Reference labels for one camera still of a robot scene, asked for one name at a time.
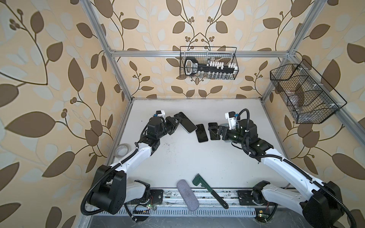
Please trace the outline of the black smartphone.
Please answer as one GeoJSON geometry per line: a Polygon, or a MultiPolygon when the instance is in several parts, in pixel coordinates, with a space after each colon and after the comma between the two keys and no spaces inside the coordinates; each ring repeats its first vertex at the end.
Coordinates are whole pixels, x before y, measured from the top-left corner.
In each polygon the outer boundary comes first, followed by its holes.
{"type": "Polygon", "coordinates": [[[204,143],[208,141],[208,136],[207,133],[205,131],[204,125],[203,124],[197,124],[196,125],[197,129],[195,130],[196,136],[197,136],[197,140],[199,143],[204,143]]]}
{"type": "Polygon", "coordinates": [[[219,126],[216,122],[208,123],[208,130],[210,133],[210,139],[212,141],[221,139],[220,135],[218,134],[219,126]]]}
{"type": "Polygon", "coordinates": [[[197,126],[183,112],[175,114],[174,117],[179,119],[180,124],[189,134],[197,130],[197,126]]]}

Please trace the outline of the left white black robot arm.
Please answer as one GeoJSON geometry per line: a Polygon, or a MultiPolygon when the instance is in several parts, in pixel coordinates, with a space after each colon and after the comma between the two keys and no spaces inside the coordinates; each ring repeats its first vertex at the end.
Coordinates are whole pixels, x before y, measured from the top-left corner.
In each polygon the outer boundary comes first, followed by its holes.
{"type": "Polygon", "coordinates": [[[116,214],[125,203],[147,198],[150,185],[140,180],[129,182],[128,176],[153,155],[160,139],[172,135],[181,121],[179,115],[163,117],[162,114],[155,114],[151,117],[135,143],[134,151],[114,164],[101,165],[97,169],[92,185],[81,202],[81,213],[85,216],[103,211],[116,214]]]}

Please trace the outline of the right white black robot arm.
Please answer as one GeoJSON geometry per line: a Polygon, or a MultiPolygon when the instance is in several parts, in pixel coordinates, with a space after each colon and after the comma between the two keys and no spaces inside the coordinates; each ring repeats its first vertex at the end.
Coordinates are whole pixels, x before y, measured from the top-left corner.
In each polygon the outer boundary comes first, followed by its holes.
{"type": "Polygon", "coordinates": [[[252,188],[253,202],[257,205],[272,202],[276,206],[284,206],[303,216],[314,228],[333,228],[343,215],[347,215],[352,228],[358,228],[355,217],[343,203],[340,188],[331,181],[325,183],[308,174],[285,158],[272,144],[259,138],[257,126],[249,113],[248,109],[238,114],[228,112],[225,114],[227,126],[209,126],[208,130],[273,169],[297,190],[285,190],[263,180],[252,188]]]}

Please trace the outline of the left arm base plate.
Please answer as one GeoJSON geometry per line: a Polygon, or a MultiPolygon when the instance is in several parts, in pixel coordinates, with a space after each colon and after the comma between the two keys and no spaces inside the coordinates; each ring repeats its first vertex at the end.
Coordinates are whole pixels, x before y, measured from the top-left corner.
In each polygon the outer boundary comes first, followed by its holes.
{"type": "Polygon", "coordinates": [[[124,209],[133,222],[138,223],[145,221],[157,206],[163,202],[162,189],[152,189],[147,191],[142,198],[134,199],[124,204],[124,209]]]}

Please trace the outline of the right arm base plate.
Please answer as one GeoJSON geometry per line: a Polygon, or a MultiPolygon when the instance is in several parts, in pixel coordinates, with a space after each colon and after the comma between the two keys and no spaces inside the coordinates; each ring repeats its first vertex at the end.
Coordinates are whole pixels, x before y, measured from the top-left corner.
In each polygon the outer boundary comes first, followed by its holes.
{"type": "Polygon", "coordinates": [[[278,204],[265,200],[257,191],[239,190],[237,195],[240,206],[254,207],[258,223],[269,223],[278,209],[278,204]]]}

